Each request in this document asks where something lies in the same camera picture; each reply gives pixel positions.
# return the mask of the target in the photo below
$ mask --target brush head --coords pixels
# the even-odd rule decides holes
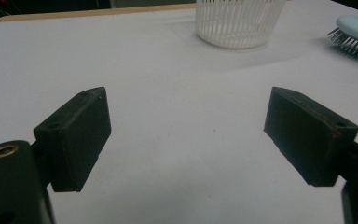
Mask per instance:
[[[337,29],[327,36],[341,49],[358,58],[358,17],[342,16],[336,24]]]

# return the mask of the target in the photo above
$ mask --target white basket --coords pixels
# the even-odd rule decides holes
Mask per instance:
[[[286,0],[197,0],[196,31],[205,41],[230,49],[266,43]]]

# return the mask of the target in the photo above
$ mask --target gold circular fastener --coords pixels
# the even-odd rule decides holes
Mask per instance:
[[[19,150],[19,146],[17,145],[5,145],[0,147],[0,158],[4,158],[6,156],[10,156],[16,151]]]

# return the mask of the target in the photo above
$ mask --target tabletop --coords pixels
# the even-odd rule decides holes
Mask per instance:
[[[326,37],[341,15],[286,2],[245,50],[199,39],[192,8],[0,22],[0,143],[105,86],[112,136],[81,192],[48,187],[57,223],[343,223],[344,181],[308,186],[263,132],[273,86],[358,124],[358,60]]]

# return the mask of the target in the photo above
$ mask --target white table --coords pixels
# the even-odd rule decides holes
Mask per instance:
[[[0,22],[0,143],[105,86],[113,134],[82,192],[48,189],[57,223],[343,223],[344,181],[308,186],[263,128],[273,86],[358,124],[358,61],[326,38],[346,14],[287,2],[249,50],[197,38],[194,9]]]

